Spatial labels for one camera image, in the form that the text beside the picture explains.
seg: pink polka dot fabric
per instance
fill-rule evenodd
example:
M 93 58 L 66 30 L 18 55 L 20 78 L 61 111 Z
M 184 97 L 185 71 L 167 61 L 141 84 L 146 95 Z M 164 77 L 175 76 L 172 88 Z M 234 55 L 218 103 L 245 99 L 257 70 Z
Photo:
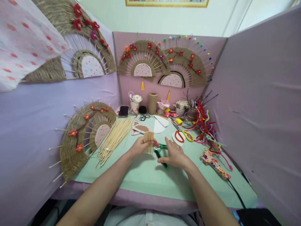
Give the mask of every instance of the pink polka dot fabric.
M 181 78 L 177 74 L 170 74 L 162 80 L 161 85 L 181 88 L 183 84 Z
M 8 92 L 70 46 L 32 1 L 2 0 L 0 9 L 0 92 Z
M 98 148 L 101 144 L 101 142 L 106 138 L 107 134 L 110 132 L 110 127 L 108 125 L 101 125 L 95 136 L 95 144 Z
M 104 75 L 100 62 L 93 56 L 85 56 L 82 60 L 84 78 Z
M 151 77 L 151 68 L 147 64 L 138 64 L 134 70 L 134 76 Z

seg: pink semicircle paper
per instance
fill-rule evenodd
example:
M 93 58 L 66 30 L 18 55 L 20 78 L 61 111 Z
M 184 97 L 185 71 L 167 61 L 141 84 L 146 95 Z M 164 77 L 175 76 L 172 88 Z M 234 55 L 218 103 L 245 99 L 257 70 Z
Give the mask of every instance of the pink semicircle paper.
M 170 74 L 170 75 L 166 76 L 160 84 L 166 85 L 166 86 L 182 88 L 182 80 L 177 74 Z
M 147 64 L 138 64 L 134 70 L 134 76 L 151 77 L 151 68 Z
M 93 56 L 85 56 L 82 59 L 82 74 L 84 78 L 104 75 L 100 62 Z
M 107 134 L 110 132 L 110 127 L 106 124 L 101 125 L 95 135 L 95 144 L 96 147 L 99 148 L 101 142 L 106 138 Z

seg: person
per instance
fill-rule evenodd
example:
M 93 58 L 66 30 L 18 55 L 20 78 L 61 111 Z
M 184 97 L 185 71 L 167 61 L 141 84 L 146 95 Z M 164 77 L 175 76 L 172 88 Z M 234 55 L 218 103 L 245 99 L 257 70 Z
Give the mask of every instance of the person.
M 166 137 L 165 141 L 169 156 L 159 158 L 158 162 L 179 167 L 186 172 L 204 224 L 206 226 L 238 226 L 238 222 L 204 178 L 200 170 L 184 154 L 182 147 L 179 147 L 175 142 L 168 140 Z M 145 148 L 151 144 L 159 146 L 156 139 L 144 142 L 143 137 L 139 137 L 125 154 L 89 186 L 57 225 L 94 225 L 118 189 L 133 159 L 142 154 Z M 157 211 L 139 210 L 134 207 L 117 207 L 111 210 L 104 225 L 172 224 L 176 226 L 197 225 L 188 215 L 169 215 Z

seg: yellow tassel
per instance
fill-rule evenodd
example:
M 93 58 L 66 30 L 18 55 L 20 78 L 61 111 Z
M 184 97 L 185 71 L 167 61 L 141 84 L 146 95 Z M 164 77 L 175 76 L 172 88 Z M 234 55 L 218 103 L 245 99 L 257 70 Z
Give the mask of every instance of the yellow tassel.
M 167 95 L 167 100 L 169 101 L 169 98 L 170 98 L 170 90 L 168 92 L 168 95 Z
M 142 79 L 142 84 L 141 84 L 141 90 L 144 90 L 144 83 L 143 83 L 143 79 Z

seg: white wall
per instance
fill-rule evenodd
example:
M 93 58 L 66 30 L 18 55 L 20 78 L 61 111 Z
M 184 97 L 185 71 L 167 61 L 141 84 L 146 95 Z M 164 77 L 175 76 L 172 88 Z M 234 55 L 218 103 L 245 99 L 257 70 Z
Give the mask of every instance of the white wall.
M 203 36 L 223 36 L 237 1 L 241 0 L 209 0 L 207 8 L 165 8 L 126 7 L 125 0 L 79 0 L 112 31 Z
M 289 8 L 293 0 L 252 0 L 238 31 L 257 24 Z

